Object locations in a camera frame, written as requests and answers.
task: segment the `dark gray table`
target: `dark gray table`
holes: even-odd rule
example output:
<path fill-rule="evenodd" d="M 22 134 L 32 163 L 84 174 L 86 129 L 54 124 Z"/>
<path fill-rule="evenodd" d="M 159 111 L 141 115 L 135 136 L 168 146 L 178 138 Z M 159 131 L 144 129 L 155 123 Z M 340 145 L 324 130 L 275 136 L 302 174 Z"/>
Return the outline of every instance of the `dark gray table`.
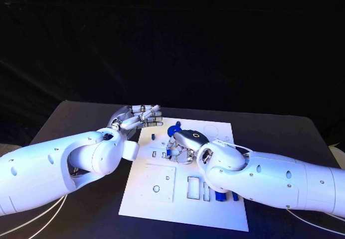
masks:
<path fill-rule="evenodd" d="M 32 144 L 99 130 L 122 105 L 66 101 L 58 106 Z M 310 163 L 340 167 L 315 128 L 305 117 L 259 115 L 164 108 L 171 118 L 230 122 L 235 141 L 256 151 L 282 154 Z M 132 140 L 139 140 L 141 132 Z M 338 238 L 297 219 L 284 209 L 246 200 L 250 232 L 119 216 L 132 162 L 122 160 L 115 173 L 84 186 L 67 197 L 63 210 L 37 238 Z M 0 217 L 0 232 L 30 221 L 53 204 Z M 8 238 L 28 238 L 45 225 L 54 212 Z M 297 212 L 311 222 L 340 230 L 341 222 L 317 212 Z"/>

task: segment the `white board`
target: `white board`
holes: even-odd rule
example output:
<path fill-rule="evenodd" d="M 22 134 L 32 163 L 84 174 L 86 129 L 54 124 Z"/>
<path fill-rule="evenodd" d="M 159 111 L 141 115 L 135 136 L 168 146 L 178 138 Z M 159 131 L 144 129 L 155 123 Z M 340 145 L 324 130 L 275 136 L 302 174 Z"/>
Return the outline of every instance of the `white board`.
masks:
<path fill-rule="evenodd" d="M 193 129 L 204 133 L 210 141 L 220 138 L 235 143 L 230 123 L 164 118 L 164 126 L 142 129 L 139 156 L 132 165 L 119 215 L 248 232 L 249 223 L 243 197 L 239 196 L 239 201 L 236 202 L 233 200 L 233 194 L 229 192 L 227 201 L 219 202 L 216 200 L 216 191 L 210 189 L 210 201 L 206 201 L 206 180 L 198 171 L 197 162 L 184 165 L 162 158 L 162 153 L 167 151 L 167 143 L 171 138 L 168 136 L 168 128 L 177 124 L 177 121 L 181 122 L 183 129 Z M 154 184 L 157 184 L 157 182 L 165 183 L 162 180 L 165 173 L 168 173 L 168 171 L 165 171 L 167 168 L 175 169 L 174 192 L 171 194 L 165 191 L 167 194 L 162 193 L 164 196 L 161 198 L 161 196 L 155 194 Z M 155 169 L 155 174 L 162 174 L 161 178 L 157 179 L 154 176 L 152 179 L 144 180 L 144 177 L 147 177 L 148 173 L 155 171 Z M 200 200 L 187 197 L 188 177 L 200 178 Z M 144 190 L 148 191 L 148 194 L 151 193 L 149 196 L 142 196 Z"/>

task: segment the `rectangular slot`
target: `rectangular slot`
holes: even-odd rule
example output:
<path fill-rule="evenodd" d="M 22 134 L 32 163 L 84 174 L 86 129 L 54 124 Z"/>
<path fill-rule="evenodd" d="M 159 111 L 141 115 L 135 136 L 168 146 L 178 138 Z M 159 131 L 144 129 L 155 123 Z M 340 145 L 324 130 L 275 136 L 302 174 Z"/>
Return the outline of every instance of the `rectangular slot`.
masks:
<path fill-rule="evenodd" d="M 210 186 L 206 182 L 204 182 L 204 201 L 210 202 Z"/>
<path fill-rule="evenodd" d="M 200 200 L 200 178 L 188 177 L 187 197 Z"/>

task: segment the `robotic arm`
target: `robotic arm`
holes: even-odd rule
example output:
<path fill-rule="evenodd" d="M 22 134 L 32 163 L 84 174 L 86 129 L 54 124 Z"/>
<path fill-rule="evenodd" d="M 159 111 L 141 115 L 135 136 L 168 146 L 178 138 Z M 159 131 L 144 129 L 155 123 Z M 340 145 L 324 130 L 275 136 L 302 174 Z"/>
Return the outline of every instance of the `robotic arm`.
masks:
<path fill-rule="evenodd" d="M 136 160 L 136 129 L 161 126 L 161 106 L 123 107 L 99 131 L 31 145 L 0 158 L 0 216 L 43 206 Z"/>
<path fill-rule="evenodd" d="M 313 210 L 345 217 L 345 170 L 302 162 L 282 155 L 248 154 L 239 145 L 207 137 L 194 130 L 174 134 L 168 158 L 190 164 L 197 160 L 210 187 L 220 193 L 230 190 L 246 199 L 284 209 Z"/>

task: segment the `robotic hand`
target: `robotic hand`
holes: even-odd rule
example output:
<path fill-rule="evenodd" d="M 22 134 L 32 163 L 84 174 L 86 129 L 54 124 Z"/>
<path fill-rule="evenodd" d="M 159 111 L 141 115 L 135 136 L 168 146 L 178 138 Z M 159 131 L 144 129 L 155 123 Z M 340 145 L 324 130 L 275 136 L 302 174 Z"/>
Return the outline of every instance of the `robotic hand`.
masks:
<path fill-rule="evenodd" d="M 345 170 L 246 147 L 249 153 L 242 154 L 232 146 L 242 147 L 220 139 L 210 142 L 198 131 L 183 130 L 171 137 L 168 158 L 184 164 L 197 160 L 206 182 L 220 193 L 232 190 L 272 207 L 345 217 Z"/>
<path fill-rule="evenodd" d="M 136 160 L 136 129 L 161 126 L 161 106 L 128 106 L 109 126 L 31 145 L 0 158 L 0 216 L 43 206 Z"/>

